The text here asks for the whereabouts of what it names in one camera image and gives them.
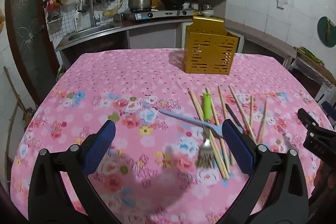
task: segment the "pink floral tablecloth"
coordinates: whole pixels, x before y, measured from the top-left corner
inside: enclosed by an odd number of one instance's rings
[[[182,71],[179,49],[120,50],[82,55],[39,107],[18,148],[12,168],[11,198],[27,217],[29,183],[38,151],[64,151],[96,133],[107,119],[117,132],[91,183],[122,223],[215,223],[243,188],[248,177],[237,165],[228,180],[217,168],[195,167],[202,129],[160,114],[167,109],[191,117],[196,111],[188,94],[209,87],[220,120],[217,85],[241,121],[228,89],[231,84],[258,135],[266,98],[269,103],[264,144],[286,152],[296,147],[309,194],[319,159],[303,148],[306,129],[297,118],[303,107],[331,129],[322,110],[304,87],[275,59],[236,54],[230,75],[196,75]],[[83,208],[63,175],[69,196]],[[254,211],[261,209],[267,183]]]

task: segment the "wall switch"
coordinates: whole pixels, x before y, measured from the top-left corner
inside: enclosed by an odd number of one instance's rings
[[[283,10],[285,5],[287,4],[287,0],[277,0],[277,8]]]
[[[277,0],[277,8],[283,10],[285,8],[285,4],[280,0]]]

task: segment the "green round board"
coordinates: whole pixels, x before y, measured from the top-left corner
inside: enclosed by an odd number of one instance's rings
[[[317,24],[317,33],[321,42],[327,47],[334,47],[336,45],[336,27],[330,24],[330,35],[327,40],[327,17],[321,17]]]

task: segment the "wooden chopstick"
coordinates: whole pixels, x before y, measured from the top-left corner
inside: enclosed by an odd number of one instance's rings
[[[259,136],[258,136],[258,143],[259,144],[262,144],[263,139],[264,139],[266,120],[267,120],[267,110],[268,110],[268,101],[266,99],[264,117],[262,118],[260,132],[259,132]]]
[[[251,107],[250,107],[250,127],[253,130],[253,104],[254,104],[254,98],[253,95],[251,95]]]
[[[227,111],[226,111],[226,106],[225,106],[225,97],[223,95],[221,87],[219,85],[217,87],[218,87],[220,102],[222,104],[224,120],[226,120],[227,119]],[[232,152],[231,152],[230,149],[229,149],[229,155],[230,155],[230,164],[233,166],[235,164],[235,159],[234,159],[234,157],[233,157]]]
[[[206,92],[207,92],[208,94],[211,94],[209,88],[206,88],[205,90],[206,90]],[[217,117],[217,113],[216,113],[215,105],[213,104],[212,97],[210,97],[210,98],[211,98],[212,115],[213,115],[213,118],[215,119],[215,124],[216,124],[216,125],[220,125],[219,120],[218,120],[218,117]],[[230,174],[230,163],[229,163],[229,159],[227,158],[227,153],[226,153],[226,147],[225,147],[224,138],[219,137],[219,142],[220,142],[220,146],[221,146],[221,148],[222,148],[222,152],[223,152],[223,157],[224,157],[224,163],[225,163],[225,166],[226,166],[226,170],[227,170],[228,174]]]
[[[253,130],[252,130],[251,126],[250,126],[250,123],[248,122],[248,120],[247,120],[247,118],[246,118],[246,115],[245,115],[245,113],[244,113],[243,108],[241,107],[241,105],[240,105],[240,103],[239,103],[239,101],[238,101],[238,99],[237,99],[236,93],[235,93],[235,91],[234,91],[234,89],[232,88],[231,85],[229,85],[229,89],[230,89],[230,91],[231,91],[231,93],[232,93],[233,98],[234,98],[235,101],[236,101],[236,104],[237,104],[237,106],[238,106],[238,109],[239,109],[239,111],[240,111],[240,114],[241,114],[241,116],[243,117],[245,126],[246,126],[247,129],[248,129],[248,135],[251,137],[251,139],[254,141],[254,143],[256,143],[256,140],[255,140],[254,135],[253,135]]]
[[[190,94],[190,97],[193,101],[193,104],[195,106],[195,109],[196,109],[196,112],[198,114],[198,117],[201,121],[204,121],[204,115],[203,115],[203,110],[195,96],[195,93],[192,91],[192,90],[189,90],[189,94]],[[225,164],[223,162],[223,159],[219,153],[219,149],[217,147],[217,144],[215,142],[215,138],[213,137],[213,134],[212,132],[210,131],[210,134],[209,134],[209,140],[210,140],[210,144],[211,144],[211,147],[214,151],[214,156],[215,156],[215,160],[217,162],[217,165],[218,165],[218,168],[219,168],[219,171],[220,171],[220,174],[222,175],[222,178],[224,179],[228,179],[229,178],[229,174],[227,173],[227,170],[226,170],[226,167],[225,167]]]

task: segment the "faucet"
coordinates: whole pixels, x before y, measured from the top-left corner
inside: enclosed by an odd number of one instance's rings
[[[99,15],[99,18],[97,18],[97,19],[95,18],[95,12],[93,10],[93,0],[90,0],[89,14],[90,14],[91,27],[97,27],[97,22],[100,22],[100,15]]]
[[[83,9],[83,2],[84,2],[84,0],[79,0],[79,7],[78,7],[78,12],[82,12],[82,13],[84,13],[85,12],[85,10]]]

